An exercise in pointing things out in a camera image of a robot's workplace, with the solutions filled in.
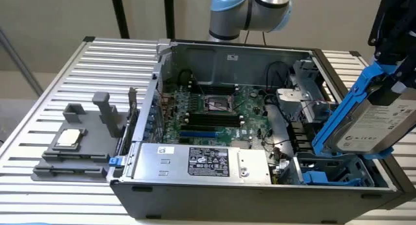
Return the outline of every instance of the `blue latch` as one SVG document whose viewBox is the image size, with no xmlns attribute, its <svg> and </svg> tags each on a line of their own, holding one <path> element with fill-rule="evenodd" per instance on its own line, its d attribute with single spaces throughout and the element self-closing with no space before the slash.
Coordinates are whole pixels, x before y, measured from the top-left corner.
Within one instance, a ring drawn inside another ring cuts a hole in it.
<svg viewBox="0 0 416 225">
<path fill-rule="evenodd" d="M 323 171 L 307 171 L 303 173 L 303 177 L 307 185 L 359 186 L 362 181 L 357 178 L 347 182 L 330 182 L 327 173 Z"/>
<path fill-rule="evenodd" d="M 122 162 L 123 162 L 123 158 L 114 157 L 114 158 L 110 159 L 109 165 L 111 167 L 122 167 Z"/>
</svg>

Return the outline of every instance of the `white wall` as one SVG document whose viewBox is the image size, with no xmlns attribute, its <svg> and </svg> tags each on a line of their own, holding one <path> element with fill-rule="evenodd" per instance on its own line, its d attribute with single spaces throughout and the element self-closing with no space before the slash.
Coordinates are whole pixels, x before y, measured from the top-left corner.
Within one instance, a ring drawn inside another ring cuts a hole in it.
<svg viewBox="0 0 416 225">
<path fill-rule="evenodd" d="M 206 40 L 211 0 L 175 0 L 177 38 Z M 267 33 L 270 45 L 357 50 L 367 38 L 381 0 L 294 0 L 287 28 Z M 163 0 L 125 0 L 133 38 L 166 37 Z M 118 38 L 111 0 L 0 0 L 0 27 L 29 67 L 58 73 L 85 36 Z M 263 44 L 261 32 L 249 42 Z M 0 48 L 0 70 L 17 70 Z"/>
</svg>

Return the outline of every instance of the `warning label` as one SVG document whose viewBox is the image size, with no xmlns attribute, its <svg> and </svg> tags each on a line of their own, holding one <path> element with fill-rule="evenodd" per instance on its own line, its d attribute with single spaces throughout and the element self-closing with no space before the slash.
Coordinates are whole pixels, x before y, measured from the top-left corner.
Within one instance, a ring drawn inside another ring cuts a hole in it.
<svg viewBox="0 0 416 225">
<path fill-rule="evenodd" d="M 338 147 L 347 151 L 371 151 L 415 111 L 416 103 L 413 100 L 399 99 L 389 107 L 370 106 Z"/>
<path fill-rule="evenodd" d="M 229 149 L 191 147 L 189 174 L 230 177 Z"/>
</svg>

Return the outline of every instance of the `black pole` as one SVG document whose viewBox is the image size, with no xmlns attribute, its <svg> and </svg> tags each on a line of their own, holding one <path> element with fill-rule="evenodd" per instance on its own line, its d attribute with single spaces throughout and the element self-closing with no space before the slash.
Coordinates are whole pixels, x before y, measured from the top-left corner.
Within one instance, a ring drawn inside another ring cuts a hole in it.
<svg viewBox="0 0 416 225">
<path fill-rule="evenodd" d="M 115 13 L 117 13 L 117 18 L 118 18 L 121 37 L 130 39 L 131 37 L 130 28 L 129 28 L 129 22 L 126 20 L 123 0 L 113 0 L 113 6 L 115 8 Z"/>
<path fill-rule="evenodd" d="M 175 39 L 175 7 L 174 0 L 165 0 L 165 20 L 167 26 L 167 37 Z"/>
</svg>

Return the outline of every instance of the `metal workbench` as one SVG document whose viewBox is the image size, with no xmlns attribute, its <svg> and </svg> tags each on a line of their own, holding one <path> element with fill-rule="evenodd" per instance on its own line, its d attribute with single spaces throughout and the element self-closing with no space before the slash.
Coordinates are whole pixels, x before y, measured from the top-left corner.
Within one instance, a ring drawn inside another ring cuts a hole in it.
<svg viewBox="0 0 416 225">
<path fill-rule="evenodd" d="M 139 88 L 139 102 L 146 94 L 157 64 L 155 55 L 157 41 L 97 38 L 94 42 L 83 42 L 0 148 L 0 223 L 147 223 L 135 221 L 127 215 L 109 184 L 35 182 L 30 175 L 65 120 L 62 112 L 66 105 L 77 102 L 86 110 L 98 110 L 91 102 L 94 92 L 109 91 L 111 104 L 117 105 L 119 111 L 127 111 L 130 87 Z M 325 55 L 347 88 L 351 88 L 367 65 L 366 61 L 350 52 L 325 51 Z M 410 133 L 395 145 L 394 154 L 416 184 L 416 132 Z M 394 210 L 374 210 L 349 223 L 375 224 L 416 224 L 416 201 Z"/>
</svg>

